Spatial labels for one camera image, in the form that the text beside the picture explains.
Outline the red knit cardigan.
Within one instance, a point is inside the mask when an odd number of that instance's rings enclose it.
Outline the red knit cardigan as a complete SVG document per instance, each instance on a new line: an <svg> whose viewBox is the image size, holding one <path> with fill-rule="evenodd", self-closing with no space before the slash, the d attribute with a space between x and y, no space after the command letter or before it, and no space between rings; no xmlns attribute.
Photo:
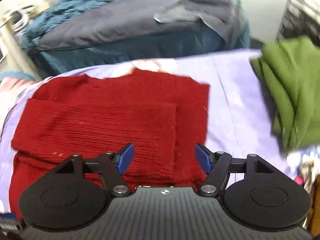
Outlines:
<svg viewBox="0 0 320 240"><path fill-rule="evenodd" d="M190 77L135 69L97 79L57 77L27 100L11 145L17 152L11 210L29 185L72 154L95 158L132 143L124 178L139 185L193 186L204 180L195 145L207 134L209 86Z"/></svg>

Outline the teal blue blanket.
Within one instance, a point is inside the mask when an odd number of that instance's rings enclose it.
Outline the teal blue blanket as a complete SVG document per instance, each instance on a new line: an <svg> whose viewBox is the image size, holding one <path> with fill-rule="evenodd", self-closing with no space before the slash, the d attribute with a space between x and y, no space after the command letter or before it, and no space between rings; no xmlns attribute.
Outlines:
<svg viewBox="0 0 320 240"><path fill-rule="evenodd" d="M248 48L246 35L230 44L212 29L201 24L196 28L143 35L84 47L40 50L40 38L76 15L121 0L59 0L31 22L22 38L22 48L33 60L40 76L56 76L85 67L114 64L138 59L176 58L216 51Z"/></svg>

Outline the green folded garment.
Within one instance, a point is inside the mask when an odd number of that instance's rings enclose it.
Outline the green folded garment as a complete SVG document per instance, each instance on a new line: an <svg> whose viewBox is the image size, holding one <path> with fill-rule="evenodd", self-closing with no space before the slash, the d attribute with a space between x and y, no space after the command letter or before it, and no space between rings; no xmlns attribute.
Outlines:
<svg viewBox="0 0 320 240"><path fill-rule="evenodd" d="M266 44L250 64L276 103L272 131L286 150L319 144L319 47L307 36Z"/></svg>

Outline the mustard brown garment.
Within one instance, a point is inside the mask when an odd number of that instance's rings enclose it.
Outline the mustard brown garment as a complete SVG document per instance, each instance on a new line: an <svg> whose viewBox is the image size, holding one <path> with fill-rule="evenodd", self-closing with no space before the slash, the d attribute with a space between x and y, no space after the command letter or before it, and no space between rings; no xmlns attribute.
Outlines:
<svg viewBox="0 0 320 240"><path fill-rule="evenodd" d="M311 199L311 207L308 212L307 218L306 218L306 229L308 232L310 232L313 236L319 235L319 208L320 208L320 202L319 202L319 176L315 180L310 194Z"/></svg>

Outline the grey duvet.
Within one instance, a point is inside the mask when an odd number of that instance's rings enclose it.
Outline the grey duvet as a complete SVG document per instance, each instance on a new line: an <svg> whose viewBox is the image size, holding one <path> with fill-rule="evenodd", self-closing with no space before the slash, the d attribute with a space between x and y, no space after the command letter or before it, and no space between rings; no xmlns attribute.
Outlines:
<svg viewBox="0 0 320 240"><path fill-rule="evenodd" d="M39 40L40 50L84 47L127 38L196 28L196 22L159 23L153 15L175 0L121 0L76 15Z"/></svg>

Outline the grey towel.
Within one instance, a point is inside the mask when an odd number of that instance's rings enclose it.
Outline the grey towel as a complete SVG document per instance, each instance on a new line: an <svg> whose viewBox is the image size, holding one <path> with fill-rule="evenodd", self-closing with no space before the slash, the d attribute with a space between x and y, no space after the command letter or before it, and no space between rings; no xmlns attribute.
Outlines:
<svg viewBox="0 0 320 240"><path fill-rule="evenodd" d="M239 0L175 0L155 13L153 18L163 24L202 21L232 44L248 28Z"/></svg>

